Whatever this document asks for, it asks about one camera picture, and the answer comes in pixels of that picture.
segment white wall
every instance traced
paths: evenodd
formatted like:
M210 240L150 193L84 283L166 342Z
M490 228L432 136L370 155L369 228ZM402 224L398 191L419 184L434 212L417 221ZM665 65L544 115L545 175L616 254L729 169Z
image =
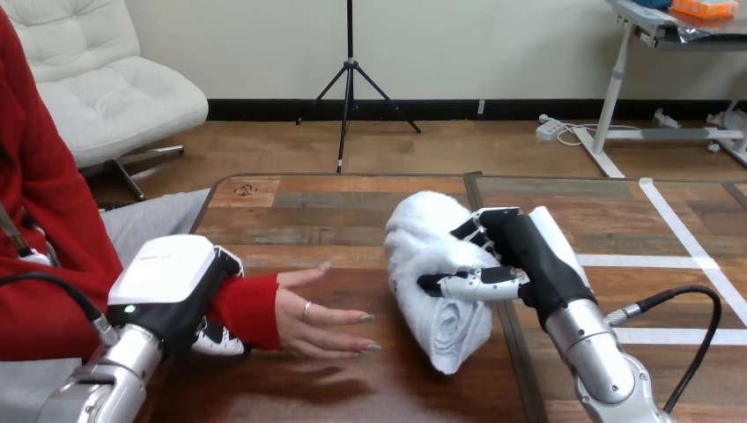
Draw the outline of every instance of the white wall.
M309 99L346 58L344 0L127 0L143 55L209 98ZM355 0L355 56L399 99L603 98L622 29L603 0ZM622 97L727 99L747 53L634 43ZM356 96L378 94L356 79ZM329 98L342 98L338 83Z

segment robotic arm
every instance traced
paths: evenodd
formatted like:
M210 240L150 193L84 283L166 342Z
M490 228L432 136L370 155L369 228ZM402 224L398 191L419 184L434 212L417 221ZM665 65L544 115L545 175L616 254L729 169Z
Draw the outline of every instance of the robotic arm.
M427 293L474 301L521 298L536 309L542 328L575 376L577 398L594 422L674 422L656 407L648 371L623 351L583 268L546 208L528 216L518 208L482 209L452 234L492 252L503 266L425 275L418 284Z
M221 284L241 273L237 257L202 236L147 242L109 293L107 318L117 329L99 320L102 347L48 398L37 421L131 423L158 364L192 347Z

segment gray pants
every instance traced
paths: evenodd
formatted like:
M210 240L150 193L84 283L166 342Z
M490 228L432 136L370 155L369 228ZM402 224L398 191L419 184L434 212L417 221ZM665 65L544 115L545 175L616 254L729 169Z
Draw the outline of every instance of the gray pants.
M122 266L147 241L189 232L207 195L207 189L176 194L101 213ZM80 359L0 362L0 422L35 422L47 397L79 365Z

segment red sweater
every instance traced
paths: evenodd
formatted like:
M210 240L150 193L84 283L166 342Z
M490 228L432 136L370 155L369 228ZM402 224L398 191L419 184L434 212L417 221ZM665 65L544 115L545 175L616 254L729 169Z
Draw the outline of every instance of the red sweater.
M18 36L0 9L0 201L26 241L46 254L41 232L21 226L21 207L44 229L63 269L18 260L0 234L0 278L48 271L80 288L103 309L122 265L96 203L36 90ZM277 275L231 278L211 315L240 339L278 349ZM62 290L31 280L0 287L0 360L88 357L98 345L91 325Z

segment tripod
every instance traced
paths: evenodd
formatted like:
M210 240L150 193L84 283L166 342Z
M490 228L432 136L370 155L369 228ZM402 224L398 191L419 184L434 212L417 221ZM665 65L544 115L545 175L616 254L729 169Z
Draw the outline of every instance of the tripod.
M353 102L355 101L355 97L353 94L353 73L355 71L358 71L358 73L366 80L368 81L371 86L381 94L381 97L386 100L389 105L396 111L397 115L404 120L407 121L407 123L410 124L410 126L419 134L420 128L411 120L408 119L407 116L403 113L402 110L400 110L399 106L390 99L387 94L379 88L378 85L360 68L360 65L355 60L355 58L352 55L352 0L347 0L348 2L348 60L343 63L343 68L335 75L334 78L332 78L332 81L327 84L327 87L322 90L322 93L319 94L319 97L314 100L314 103L311 105L310 110L308 111L307 115L311 115L314 112L314 109L316 108L317 103L319 100L324 97L324 94L329 91L329 89L337 82L338 79L343 75L343 72L347 72L347 78L345 82L345 109L343 111L343 125L340 129L340 150L337 154L337 172L340 174L343 172L343 150L345 148L345 135L347 135L348 131L348 122L350 121L350 114L352 113L353 109ZM299 117L299 119L296 121L296 124L299 125L301 122L303 122L303 117Z

